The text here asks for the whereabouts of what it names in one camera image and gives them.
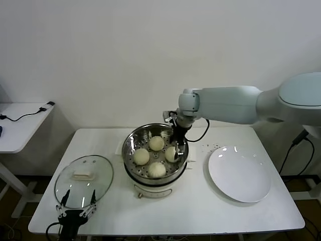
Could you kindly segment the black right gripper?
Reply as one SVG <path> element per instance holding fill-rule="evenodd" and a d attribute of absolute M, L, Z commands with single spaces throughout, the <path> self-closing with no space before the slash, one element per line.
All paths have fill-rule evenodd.
<path fill-rule="evenodd" d="M 174 160 L 178 160 L 185 152 L 185 135 L 190 130 L 190 128 L 184 128 L 181 126 L 172 126 L 171 135 L 169 137 L 169 144 L 175 145 L 175 155 Z"/>

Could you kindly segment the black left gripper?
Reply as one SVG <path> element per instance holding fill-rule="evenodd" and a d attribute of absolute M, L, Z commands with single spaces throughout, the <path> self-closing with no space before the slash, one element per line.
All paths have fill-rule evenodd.
<path fill-rule="evenodd" d="M 93 191 L 90 204 L 85 210 L 67 210 L 66 203 L 69 198 L 70 189 L 62 197 L 59 205 L 56 205 L 59 224 L 62 226 L 59 240 L 72 241 L 78 234 L 79 227 L 88 221 L 88 216 L 92 216 L 96 209 L 96 190 Z"/>

